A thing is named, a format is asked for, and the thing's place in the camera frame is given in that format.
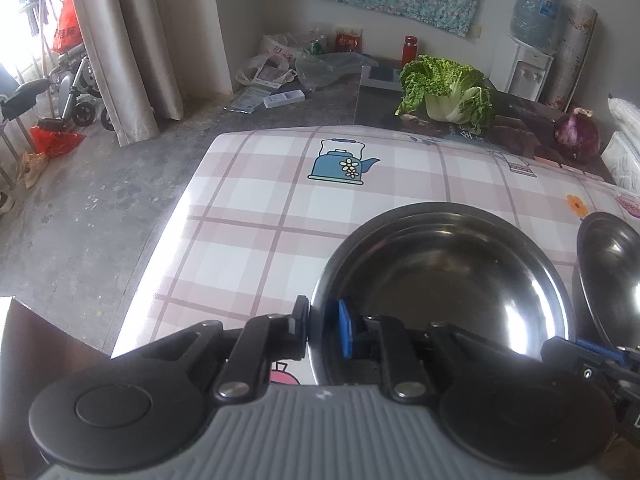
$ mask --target black wheel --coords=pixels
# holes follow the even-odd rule
[[[91,66],[84,69],[84,72],[80,74],[80,88],[83,92],[87,92],[89,95],[102,99],[102,94],[98,90],[98,83],[95,82],[94,72],[91,70]]]
[[[115,131],[113,124],[111,124],[111,119],[109,117],[107,108],[102,109],[102,113],[100,114],[100,122],[102,123],[102,126],[105,130],[109,130],[110,132]]]
[[[87,101],[76,103],[72,119],[78,126],[88,126],[94,122],[95,106]]]

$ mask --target red thermos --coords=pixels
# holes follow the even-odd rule
[[[418,53],[418,38],[415,36],[404,37],[404,47],[402,47],[402,66],[415,59]]]

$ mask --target orange flower print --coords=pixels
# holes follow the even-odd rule
[[[584,205],[584,202],[579,196],[567,195],[566,201],[569,204],[569,209],[576,213],[580,218],[584,218],[589,214],[589,209]]]

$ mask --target red onion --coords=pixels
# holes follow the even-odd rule
[[[576,108],[571,115],[556,123],[554,135],[562,155],[569,160],[587,162],[600,150],[600,134],[589,117],[589,112]]]

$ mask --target beige curtain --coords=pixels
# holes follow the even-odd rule
[[[74,0],[82,38],[118,142],[158,134],[183,117],[182,95],[156,0]]]

